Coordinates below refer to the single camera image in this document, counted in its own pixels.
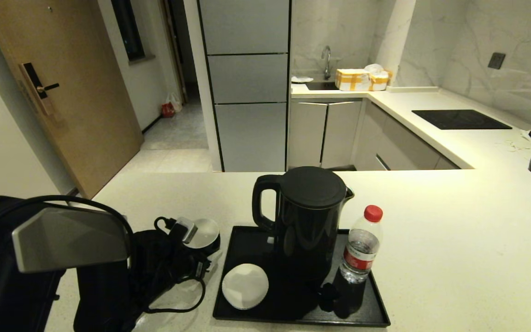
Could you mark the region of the brown wooden door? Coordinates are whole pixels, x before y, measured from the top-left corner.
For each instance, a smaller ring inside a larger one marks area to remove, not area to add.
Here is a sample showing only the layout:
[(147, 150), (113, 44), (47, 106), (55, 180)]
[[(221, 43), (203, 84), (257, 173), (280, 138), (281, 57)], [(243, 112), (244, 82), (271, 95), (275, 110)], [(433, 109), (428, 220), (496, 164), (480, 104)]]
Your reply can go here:
[[(0, 49), (80, 194), (93, 198), (141, 149), (141, 127), (97, 0), (0, 0)], [(36, 104), (31, 62), (55, 116)]]

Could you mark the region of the small box yellow tape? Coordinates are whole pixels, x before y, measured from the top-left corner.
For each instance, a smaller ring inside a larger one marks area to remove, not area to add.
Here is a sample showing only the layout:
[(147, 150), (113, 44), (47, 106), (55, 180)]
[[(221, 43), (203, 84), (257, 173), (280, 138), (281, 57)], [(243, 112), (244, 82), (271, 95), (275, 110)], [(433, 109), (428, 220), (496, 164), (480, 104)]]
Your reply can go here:
[(393, 73), (390, 70), (382, 70), (377, 73), (369, 73), (370, 85), (369, 92), (381, 92), (386, 89)]

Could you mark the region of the red and white bag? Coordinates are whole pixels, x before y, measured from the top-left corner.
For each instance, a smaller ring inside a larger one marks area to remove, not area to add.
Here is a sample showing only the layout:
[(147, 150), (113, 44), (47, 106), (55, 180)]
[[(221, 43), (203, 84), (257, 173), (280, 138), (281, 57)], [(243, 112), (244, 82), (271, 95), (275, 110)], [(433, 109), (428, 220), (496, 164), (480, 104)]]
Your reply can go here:
[(163, 118), (172, 118), (177, 112), (183, 109), (183, 103), (176, 93), (169, 93), (165, 102), (161, 105), (161, 116)]

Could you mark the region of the black rectangular tray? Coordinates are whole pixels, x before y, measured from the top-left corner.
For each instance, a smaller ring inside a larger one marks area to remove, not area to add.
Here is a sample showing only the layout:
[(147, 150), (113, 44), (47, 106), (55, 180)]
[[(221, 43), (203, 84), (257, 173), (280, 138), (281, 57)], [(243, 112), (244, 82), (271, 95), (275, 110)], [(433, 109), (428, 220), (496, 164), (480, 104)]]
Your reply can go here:
[[(301, 282), (282, 274), (265, 231), (255, 226), (235, 225), (230, 234), (223, 274), (243, 263), (255, 264), (266, 272), (269, 290), (264, 300), (249, 310), (234, 308), (219, 290), (213, 317), (218, 320), (260, 323), (390, 326), (390, 318), (373, 273), (362, 284), (350, 284), (339, 271), (347, 239), (348, 230), (340, 229), (331, 269), (325, 279)], [(341, 294), (333, 312), (324, 312), (319, 308), (318, 290), (326, 282), (333, 284)]]

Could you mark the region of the white saucer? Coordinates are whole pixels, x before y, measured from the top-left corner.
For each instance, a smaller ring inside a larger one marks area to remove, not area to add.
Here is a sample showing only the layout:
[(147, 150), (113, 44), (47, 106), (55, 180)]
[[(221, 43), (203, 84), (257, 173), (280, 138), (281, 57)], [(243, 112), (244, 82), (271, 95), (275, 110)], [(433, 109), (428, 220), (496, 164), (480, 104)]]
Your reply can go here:
[(263, 268), (243, 263), (224, 275), (221, 291), (230, 305), (239, 310), (257, 307), (267, 296), (269, 281)]

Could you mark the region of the dark window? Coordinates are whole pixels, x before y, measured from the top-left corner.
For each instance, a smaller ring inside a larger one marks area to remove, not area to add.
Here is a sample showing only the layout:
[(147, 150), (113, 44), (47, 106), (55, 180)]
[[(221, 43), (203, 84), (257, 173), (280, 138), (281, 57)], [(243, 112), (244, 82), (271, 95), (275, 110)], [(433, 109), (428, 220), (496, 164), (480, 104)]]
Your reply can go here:
[(129, 61), (145, 58), (141, 34), (130, 0), (110, 0)]

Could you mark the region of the beige cabinet door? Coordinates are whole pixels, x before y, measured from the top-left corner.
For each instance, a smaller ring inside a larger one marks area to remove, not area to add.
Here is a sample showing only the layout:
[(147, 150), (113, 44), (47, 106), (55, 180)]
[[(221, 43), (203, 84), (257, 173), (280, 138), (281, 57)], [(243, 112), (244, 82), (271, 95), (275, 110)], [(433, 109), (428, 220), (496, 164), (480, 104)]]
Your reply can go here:
[(327, 104), (293, 102), (289, 110), (289, 168), (320, 166)]
[(327, 105), (326, 127), (322, 150), (322, 167), (350, 165), (361, 101), (342, 101)]

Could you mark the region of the clear plastic water bottle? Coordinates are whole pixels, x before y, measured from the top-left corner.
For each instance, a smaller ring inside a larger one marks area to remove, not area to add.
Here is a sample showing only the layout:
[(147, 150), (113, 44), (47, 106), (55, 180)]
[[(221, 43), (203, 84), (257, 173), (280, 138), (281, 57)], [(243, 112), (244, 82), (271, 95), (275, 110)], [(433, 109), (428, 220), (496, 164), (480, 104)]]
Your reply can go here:
[(384, 237), (383, 215), (380, 207), (368, 205), (362, 217), (352, 224), (339, 267), (346, 282), (362, 284), (369, 277)]

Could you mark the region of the black electric kettle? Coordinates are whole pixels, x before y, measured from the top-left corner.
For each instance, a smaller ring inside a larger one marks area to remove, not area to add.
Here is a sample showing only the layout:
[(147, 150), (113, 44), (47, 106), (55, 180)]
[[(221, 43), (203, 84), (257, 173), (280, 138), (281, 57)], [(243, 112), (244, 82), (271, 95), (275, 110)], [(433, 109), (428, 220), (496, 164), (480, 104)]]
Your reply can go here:
[(287, 277), (303, 282), (326, 278), (342, 208), (353, 197), (340, 176), (315, 166), (256, 179), (253, 221), (273, 237), (275, 259)]

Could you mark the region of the cardboard box yellow tape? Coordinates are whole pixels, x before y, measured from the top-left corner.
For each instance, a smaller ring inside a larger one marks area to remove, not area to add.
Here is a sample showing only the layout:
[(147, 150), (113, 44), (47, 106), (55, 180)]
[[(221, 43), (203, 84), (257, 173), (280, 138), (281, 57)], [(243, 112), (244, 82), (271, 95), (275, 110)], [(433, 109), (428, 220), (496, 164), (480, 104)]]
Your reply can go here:
[(364, 69), (337, 69), (335, 86), (343, 92), (367, 92), (370, 90), (370, 73)]

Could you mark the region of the black induction cooktop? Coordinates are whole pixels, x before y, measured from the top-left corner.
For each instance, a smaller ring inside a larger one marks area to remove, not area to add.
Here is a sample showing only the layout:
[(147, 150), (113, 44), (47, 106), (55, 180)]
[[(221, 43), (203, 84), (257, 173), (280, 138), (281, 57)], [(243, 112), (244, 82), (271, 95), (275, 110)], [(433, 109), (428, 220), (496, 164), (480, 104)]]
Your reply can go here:
[(512, 128), (472, 109), (412, 112), (440, 130), (510, 130)]

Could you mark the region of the beige drawer cabinet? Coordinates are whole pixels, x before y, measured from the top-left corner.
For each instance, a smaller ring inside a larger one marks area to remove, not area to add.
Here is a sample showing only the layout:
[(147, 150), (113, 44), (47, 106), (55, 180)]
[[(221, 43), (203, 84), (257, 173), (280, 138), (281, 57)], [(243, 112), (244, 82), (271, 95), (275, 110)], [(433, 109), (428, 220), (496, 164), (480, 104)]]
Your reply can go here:
[(370, 101), (363, 112), (354, 147), (354, 166), (359, 172), (459, 168)]

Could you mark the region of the tall grey fridge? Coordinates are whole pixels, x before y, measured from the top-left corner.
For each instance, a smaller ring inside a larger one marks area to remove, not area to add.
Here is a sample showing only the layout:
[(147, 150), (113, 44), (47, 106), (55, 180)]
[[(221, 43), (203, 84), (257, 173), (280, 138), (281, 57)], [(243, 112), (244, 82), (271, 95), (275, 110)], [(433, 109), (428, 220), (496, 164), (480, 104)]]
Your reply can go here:
[(223, 171), (284, 171), (291, 0), (197, 5)]

